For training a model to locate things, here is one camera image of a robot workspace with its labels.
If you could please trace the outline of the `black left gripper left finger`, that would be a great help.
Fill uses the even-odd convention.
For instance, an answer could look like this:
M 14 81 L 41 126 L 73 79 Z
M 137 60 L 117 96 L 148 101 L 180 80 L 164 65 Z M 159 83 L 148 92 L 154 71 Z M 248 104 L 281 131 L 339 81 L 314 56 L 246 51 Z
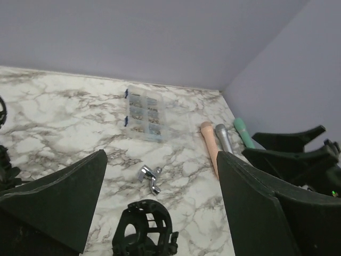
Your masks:
M 1 192 L 2 254 L 81 254 L 107 155 L 98 150 L 52 174 Z

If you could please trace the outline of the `black shock mount round stand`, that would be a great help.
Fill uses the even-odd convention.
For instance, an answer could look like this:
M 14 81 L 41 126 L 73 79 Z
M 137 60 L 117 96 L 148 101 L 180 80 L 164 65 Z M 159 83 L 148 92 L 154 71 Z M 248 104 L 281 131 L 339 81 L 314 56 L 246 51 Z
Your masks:
M 152 199 L 128 204 L 112 239 L 113 255 L 175 255 L 178 232 L 168 210 Z

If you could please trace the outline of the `grey mesh microphone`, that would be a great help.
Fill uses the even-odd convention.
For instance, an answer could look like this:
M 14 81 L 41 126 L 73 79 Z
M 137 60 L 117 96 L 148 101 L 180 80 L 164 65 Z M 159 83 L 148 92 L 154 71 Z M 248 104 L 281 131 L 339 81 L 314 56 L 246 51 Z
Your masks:
M 233 148 L 229 139 L 228 131 L 224 124 L 218 124 L 215 127 L 215 133 L 220 141 L 222 149 L 225 152 L 229 152 L 232 155 L 234 154 Z

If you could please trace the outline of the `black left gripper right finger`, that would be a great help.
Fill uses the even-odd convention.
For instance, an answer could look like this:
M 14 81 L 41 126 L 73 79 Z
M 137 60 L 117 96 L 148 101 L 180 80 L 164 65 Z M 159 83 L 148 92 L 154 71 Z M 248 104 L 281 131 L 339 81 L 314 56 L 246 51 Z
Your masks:
M 302 189 L 227 152 L 217 166 L 236 255 L 340 255 L 340 199 Z

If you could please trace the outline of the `peach pink microphone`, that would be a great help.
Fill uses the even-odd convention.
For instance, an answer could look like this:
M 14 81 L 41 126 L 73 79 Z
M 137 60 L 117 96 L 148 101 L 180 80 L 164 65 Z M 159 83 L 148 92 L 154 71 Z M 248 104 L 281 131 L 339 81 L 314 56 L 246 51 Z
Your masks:
M 210 159 L 213 164 L 213 168 L 217 178 L 219 179 L 218 174 L 218 167 L 217 167 L 217 154 L 218 154 L 218 147 L 216 144 L 215 136 L 214 136 L 214 129 L 211 122 L 203 122 L 200 126 L 201 134 L 205 140 Z

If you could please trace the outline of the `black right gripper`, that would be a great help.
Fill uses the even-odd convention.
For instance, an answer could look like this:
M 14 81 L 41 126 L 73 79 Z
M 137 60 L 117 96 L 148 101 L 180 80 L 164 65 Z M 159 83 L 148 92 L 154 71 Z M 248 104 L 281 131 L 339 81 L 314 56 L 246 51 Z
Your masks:
M 318 125 L 298 133 L 257 132 L 252 139 L 265 150 L 247 148 L 242 155 L 250 164 L 274 177 L 303 189 L 340 197 L 338 147 L 324 145 L 306 153 L 305 146 L 326 131 Z

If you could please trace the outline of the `black tripod microphone stand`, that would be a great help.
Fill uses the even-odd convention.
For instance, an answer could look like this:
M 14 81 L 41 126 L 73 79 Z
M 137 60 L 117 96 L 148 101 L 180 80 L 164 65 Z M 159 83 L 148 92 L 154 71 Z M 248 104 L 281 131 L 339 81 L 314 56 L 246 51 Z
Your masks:
M 1 191 L 14 188 L 22 184 L 22 180 L 17 178 L 20 173 L 18 167 L 13 167 L 10 163 L 8 149 L 1 145 Z

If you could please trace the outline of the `mint green microphone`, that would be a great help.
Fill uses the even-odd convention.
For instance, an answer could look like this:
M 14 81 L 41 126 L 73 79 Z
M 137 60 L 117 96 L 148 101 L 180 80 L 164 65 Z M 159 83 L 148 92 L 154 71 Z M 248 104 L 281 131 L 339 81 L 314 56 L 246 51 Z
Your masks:
M 246 148 L 255 149 L 254 143 L 249 135 L 246 125 L 241 118 L 236 118 L 233 122 L 234 128 L 239 133 Z

